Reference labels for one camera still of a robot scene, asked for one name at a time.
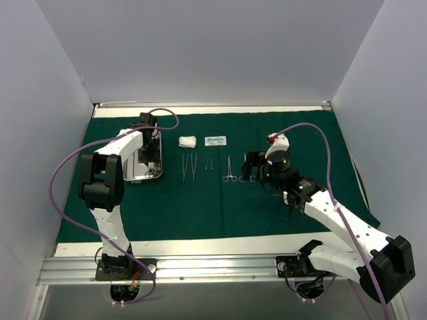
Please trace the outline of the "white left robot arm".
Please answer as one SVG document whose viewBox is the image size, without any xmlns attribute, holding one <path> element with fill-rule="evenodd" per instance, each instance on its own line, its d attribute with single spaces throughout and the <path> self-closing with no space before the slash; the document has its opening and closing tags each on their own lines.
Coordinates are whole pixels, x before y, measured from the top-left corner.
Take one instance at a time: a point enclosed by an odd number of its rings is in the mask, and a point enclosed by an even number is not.
<svg viewBox="0 0 427 320">
<path fill-rule="evenodd" d="M 141 113 L 137 122 L 122 129 L 117 139 L 81 156 L 79 198 L 93 214 L 102 239 L 103 268 L 118 279 L 135 270 L 131 243 L 125 235 L 120 205 L 125 182 L 158 178 L 163 172 L 161 133 L 157 118 Z"/>
</svg>

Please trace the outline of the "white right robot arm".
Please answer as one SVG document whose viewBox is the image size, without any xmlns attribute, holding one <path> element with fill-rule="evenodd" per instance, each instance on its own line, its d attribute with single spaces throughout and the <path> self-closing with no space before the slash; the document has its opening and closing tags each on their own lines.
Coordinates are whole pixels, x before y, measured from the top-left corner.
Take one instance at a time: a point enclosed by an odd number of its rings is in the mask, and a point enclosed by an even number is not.
<svg viewBox="0 0 427 320">
<path fill-rule="evenodd" d="M 286 205 L 316 220 L 342 240 L 345 251 L 312 239 L 297 252 L 296 267 L 304 275 L 333 273 L 357 282 L 377 302 L 389 303 L 416 272 L 412 246 L 373 228 L 334 200 L 315 179 L 292 167 L 287 151 L 250 151 L 244 156 L 242 179 L 269 185 Z"/>
</svg>

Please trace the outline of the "steel tweezers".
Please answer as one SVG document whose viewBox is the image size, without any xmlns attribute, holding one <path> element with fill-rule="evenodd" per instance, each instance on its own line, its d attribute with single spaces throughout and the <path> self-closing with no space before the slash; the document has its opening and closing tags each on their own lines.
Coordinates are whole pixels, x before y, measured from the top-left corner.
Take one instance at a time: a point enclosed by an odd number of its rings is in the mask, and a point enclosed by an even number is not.
<svg viewBox="0 0 427 320">
<path fill-rule="evenodd" d="M 197 171 L 197 153 L 192 153 L 190 155 L 190 160 L 191 160 L 191 172 L 192 172 L 192 179 L 193 181 L 195 181 L 195 174 Z"/>
<path fill-rule="evenodd" d="M 187 165 L 188 165 L 188 159 L 189 156 L 188 155 L 182 155 L 182 182 L 185 182 L 185 177 L 186 177 L 186 173 L 187 173 Z"/>
</svg>

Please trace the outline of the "steel hemostat clamp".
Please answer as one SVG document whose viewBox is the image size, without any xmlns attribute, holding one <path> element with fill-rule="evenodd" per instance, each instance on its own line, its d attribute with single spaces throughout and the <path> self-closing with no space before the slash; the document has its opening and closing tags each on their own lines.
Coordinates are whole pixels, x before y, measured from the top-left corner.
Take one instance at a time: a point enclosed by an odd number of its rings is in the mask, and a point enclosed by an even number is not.
<svg viewBox="0 0 427 320">
<path fill-rule="evenodd" d="M 244 183 L 246 180 L 243 178 L 242 175 L 239 176 L 239 182 L 240 183 Z M 255 183 L 256 182 L 256 177 L 254 175 L 250 175 L 249 181 L 251 183 Z"/>
<path fill-rule="evenodd" d="M 230 156 L 228 156 L 228 172 L 226 175 L 223 176 L 222 180 L 224 183 L 227 183 L 229 181 L 235 183 L 238 180 L 238 178 L 232 173 L 232 164 Z"/>
</svg>

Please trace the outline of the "white gauze pad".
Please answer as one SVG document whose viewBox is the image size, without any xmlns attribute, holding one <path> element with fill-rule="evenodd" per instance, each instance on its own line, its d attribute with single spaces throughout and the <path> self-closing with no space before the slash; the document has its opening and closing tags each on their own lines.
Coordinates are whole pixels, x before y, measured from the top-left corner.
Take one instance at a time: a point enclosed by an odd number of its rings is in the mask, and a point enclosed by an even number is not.
<svg viewBox="0 0 427 320">
<path fill-rule="evenodd" d="M 178 143 L 181 148 L 194 149 L 197 145 L 197 138 L 195 136 L 181 136 Z"/>
</svg>

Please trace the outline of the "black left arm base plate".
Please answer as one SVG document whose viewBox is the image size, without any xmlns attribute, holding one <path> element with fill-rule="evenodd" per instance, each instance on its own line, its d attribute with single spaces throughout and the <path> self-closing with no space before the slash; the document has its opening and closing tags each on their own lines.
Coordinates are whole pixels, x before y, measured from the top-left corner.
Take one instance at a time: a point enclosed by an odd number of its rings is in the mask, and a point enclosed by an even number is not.
<svg viewBox="0 0 427 320">
<path fill-rule="evenodd" d="M 96 281 L 152 280 L 151 275 L 129 257 L 105 257 L 98 262 L 95 270 Z"/>
</svg>

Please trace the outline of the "white green labelled packet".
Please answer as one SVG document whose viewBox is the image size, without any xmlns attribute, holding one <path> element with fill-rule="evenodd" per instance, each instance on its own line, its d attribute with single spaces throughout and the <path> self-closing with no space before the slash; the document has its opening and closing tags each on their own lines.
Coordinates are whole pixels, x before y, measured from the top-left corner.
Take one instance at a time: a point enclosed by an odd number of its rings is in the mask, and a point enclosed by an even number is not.
<svg viewBox="0 0 427 320">
<path fill-rule="evenodd" d="M 227 139 L 226 139 L 226 136 L 204 137 L 204 145 L 206 147 L 226 146 L 227 145 Z"/>
</svg>

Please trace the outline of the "stainless steel instrument tray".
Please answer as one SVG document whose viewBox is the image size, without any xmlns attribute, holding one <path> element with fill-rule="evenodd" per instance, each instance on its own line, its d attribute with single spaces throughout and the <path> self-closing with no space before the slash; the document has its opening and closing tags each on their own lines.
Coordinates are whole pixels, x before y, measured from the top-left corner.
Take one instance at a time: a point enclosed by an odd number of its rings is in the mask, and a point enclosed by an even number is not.
<svg viewBox="0 0 427 320">
<path fill-rule="evenodd" d="M 159 147 L 160 147 L 160 162 L 156 163 L 157 164 L 157 174 L 153 177 L 145 177 L 144 174 L 147 170 L 147 163 L 140 163 L 139 159 L 138 159 L 138 150 L 143 145 L 143 134 L 141 131 L 129 133 L 130 131 L 131 131 L 131 129 L 124 129 L 124 130 L 121 130 L 120 133 L 126 134 L 126 135 L 132 135 L 135 137 L 139 133 L 141 135 L 141 138 L 138 138 L 136 140 L 135 151 L 133 152 L 133 154 L 128 158 L 128 160 L 124 164 L 124 167 L 125 167 L 124 169 L 126 170 L 126 173 L 123 174 L 123 178 L 126 181 L 133 181 L 134 183 L 136 183 L 137 181 L 142 181 L 145 179 L 155 179 L 155 178 L 160 177 L 162 172 L 163 172 L 161 133 L 158 130 L 158 132 L 159 132 L 158 133 L 158 135 L 159 135 Z"/>
</svg>

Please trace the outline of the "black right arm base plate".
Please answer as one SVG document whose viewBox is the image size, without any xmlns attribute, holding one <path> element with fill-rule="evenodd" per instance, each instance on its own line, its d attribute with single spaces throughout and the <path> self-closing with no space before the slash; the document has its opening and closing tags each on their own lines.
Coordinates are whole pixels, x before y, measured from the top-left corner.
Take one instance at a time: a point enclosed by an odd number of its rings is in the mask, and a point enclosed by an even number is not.
<svg viewBox="0 0 427 320">
<path fill-rule="evenodd" d="M 297 255 L 277 256 L 276 270 L 278 277 L 329 277 L 332 274 L 327 271 L 314 269 L 310 261 Z"/>
</svg>

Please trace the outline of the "dark green surgical drape cloth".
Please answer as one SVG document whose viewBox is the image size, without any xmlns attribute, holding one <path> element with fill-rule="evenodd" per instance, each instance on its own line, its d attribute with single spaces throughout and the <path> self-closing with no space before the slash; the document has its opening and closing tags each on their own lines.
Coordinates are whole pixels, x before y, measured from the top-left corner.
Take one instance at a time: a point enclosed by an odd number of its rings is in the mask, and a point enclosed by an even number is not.
<svg viewBox="0 0 427 320">
<path fill-rule="evenodd" d="M 374 227 L 344 138 L 333 113 L 222 113 L 159 116 L 163 127 L 163 172 L 157 179 L 125 184 L 121 219 L 130 241 L 215 239 L 323 232 L 317 221 L 289 209 L 259 183 L 227 182 L 228 156 L 232 173 L 240 175 L 244 153 L 265 151 L 266 137 L 282 129 L 290 141 L 292 165 L 304 176 L 331 185 L 335 198 Z M 194 149 L 179 147 L 181 136 L 195 136 Z M 204 137 L 226 136 L 226 146 L 206 147 Z M 190 155 L 197 153 L 192 179 Z M 182 182 L 182 155 L 188 155 Z M 213 170 L 205 170 L 205 160 Z"/>
</svg>

